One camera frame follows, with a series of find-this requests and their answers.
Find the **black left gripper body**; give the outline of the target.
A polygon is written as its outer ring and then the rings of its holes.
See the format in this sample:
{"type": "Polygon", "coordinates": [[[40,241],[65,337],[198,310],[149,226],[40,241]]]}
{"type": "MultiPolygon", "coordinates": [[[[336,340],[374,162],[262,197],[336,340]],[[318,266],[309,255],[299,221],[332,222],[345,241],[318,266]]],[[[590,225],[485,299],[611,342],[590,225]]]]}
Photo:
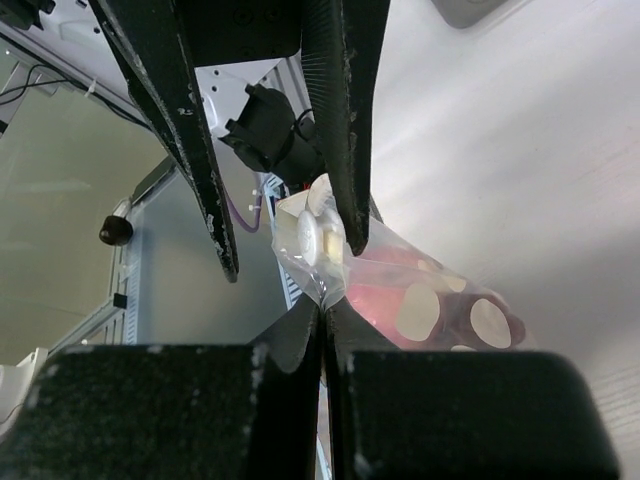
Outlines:
{"type": "Polygon", "coordinates": [[[273,60],[301,44],[300,1],[176,1],[170,57],[193,67],[273,60]]]}

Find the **dark red grape bunch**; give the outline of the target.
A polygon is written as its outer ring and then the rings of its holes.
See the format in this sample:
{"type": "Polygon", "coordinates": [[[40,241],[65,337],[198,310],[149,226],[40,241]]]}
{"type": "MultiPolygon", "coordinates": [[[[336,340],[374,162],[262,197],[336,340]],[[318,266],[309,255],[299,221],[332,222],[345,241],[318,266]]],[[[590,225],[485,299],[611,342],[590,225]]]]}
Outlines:
{"type": "Polygon", "coordinates": [[[481,287],[414,248],[378,247],[356,259],[352,284],[407,287],[423,283],[441,295],[449,351],[508,351],[531,342],[524,322],[495,292],[481,287]]]}

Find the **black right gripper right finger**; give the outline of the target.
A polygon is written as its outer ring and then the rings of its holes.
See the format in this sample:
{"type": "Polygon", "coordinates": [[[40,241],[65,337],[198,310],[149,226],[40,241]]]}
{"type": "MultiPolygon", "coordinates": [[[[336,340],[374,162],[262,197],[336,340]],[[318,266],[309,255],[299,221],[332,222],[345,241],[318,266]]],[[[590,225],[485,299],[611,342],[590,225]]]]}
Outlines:
{"type": "Polygon", "coordinates": [[[337,479],[617,479],[591,391],[547,352],[402,351],[347,304],[325,362],[337,479]]]}

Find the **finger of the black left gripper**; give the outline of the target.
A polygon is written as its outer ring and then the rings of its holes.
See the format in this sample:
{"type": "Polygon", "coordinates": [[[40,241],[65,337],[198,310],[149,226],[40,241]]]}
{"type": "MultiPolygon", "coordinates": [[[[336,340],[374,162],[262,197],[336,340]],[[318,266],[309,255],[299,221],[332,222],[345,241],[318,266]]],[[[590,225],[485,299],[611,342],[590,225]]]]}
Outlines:
{"type": "Polygon", "coordinates": [[[226,279],[239,273],[224,183],[177,1],[92,1],[129,97],[191,187],[226,279]]]}
{"type": "Polygon", "coordinates": [[[301,64],[346,240],[355,255],[369,239],[373,100],[388,1],[302,3],[301,64]]]}

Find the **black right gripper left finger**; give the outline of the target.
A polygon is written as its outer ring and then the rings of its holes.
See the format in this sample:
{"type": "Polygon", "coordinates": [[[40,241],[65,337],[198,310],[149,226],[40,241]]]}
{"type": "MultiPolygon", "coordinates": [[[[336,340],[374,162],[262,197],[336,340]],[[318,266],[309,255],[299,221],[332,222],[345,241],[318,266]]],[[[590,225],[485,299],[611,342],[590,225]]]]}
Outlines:
{"type": "Polygon", "coordinates": [[[5,479],[311,479],[320,312],[245,345],[70,346],[1,444],[5,479]]]}

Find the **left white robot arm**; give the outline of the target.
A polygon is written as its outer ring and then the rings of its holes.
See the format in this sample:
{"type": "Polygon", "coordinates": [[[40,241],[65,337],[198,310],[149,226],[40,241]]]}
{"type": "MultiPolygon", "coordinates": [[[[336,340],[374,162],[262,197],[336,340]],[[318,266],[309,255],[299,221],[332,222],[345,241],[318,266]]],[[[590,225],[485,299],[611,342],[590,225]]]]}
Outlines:
{"type": "Polygon", "coordinates": [[[226,278],[238,251],[213,143],[291,187],[327,174],[354,254],[369,240],[372,110],[386,1],[5,1],[4,26],[111,53],[144,122],[191,187],[226,278]],[[314,125],[224,65],[299,55],[314,125]]]}

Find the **clear zip top bag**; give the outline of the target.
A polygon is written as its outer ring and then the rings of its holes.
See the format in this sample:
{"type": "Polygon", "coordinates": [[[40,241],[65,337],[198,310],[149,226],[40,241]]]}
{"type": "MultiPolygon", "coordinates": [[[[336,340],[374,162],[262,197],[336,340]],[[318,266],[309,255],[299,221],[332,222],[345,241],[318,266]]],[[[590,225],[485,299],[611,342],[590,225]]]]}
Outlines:
{"type": "Polygon", "coordinates": [[[276,202],[273,250],[323,310],[346,301],[402,350],[529,350],[524,322],[496,292],[457,274],[376,219],[354,255],[326,175],[276,202]]]}

